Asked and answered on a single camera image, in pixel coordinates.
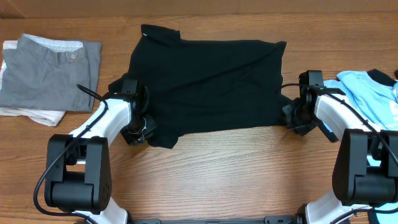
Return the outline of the black polo shirt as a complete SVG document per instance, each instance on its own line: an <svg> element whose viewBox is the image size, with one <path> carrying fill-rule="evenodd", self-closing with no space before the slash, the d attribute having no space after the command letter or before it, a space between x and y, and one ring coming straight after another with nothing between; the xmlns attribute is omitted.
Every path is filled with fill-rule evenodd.
<svg viewBox="0 0 398 224"><path fill-rule="evenodd" d="M148 87L157 124L148 142L172 148L184 134L282 126L284 41L184 40L144 24L126 78Z"/></svg>

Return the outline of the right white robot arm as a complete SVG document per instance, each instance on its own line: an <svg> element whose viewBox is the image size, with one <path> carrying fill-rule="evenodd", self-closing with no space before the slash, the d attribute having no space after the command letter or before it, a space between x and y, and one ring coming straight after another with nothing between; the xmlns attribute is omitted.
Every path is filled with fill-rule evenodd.
<svg viewBox="0 0 398 224"><path fill-rule="evenodd" d="M332 188L297 214L266 223L397 222L397 78L373 69L324 80L319 70L299 76L300 96L283 107L287 127L305 135L320 128L340 148Z"/></svg>

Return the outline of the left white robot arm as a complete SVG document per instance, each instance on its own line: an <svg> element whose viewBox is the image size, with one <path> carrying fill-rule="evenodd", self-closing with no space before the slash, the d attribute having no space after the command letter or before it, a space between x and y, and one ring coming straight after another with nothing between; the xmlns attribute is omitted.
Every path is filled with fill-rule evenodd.
<svg viewBox="0 0 398 224"><path fill-rule="evenodd" d="M118 134L130 146L148 140L157 127L147 112L149 90L134 79L110 84L98 110L69 134L54 134L47 146L46 170L34 190L43 214L81 217L85 223L132 223L131 214L112 198L109 147Z"/></svg>

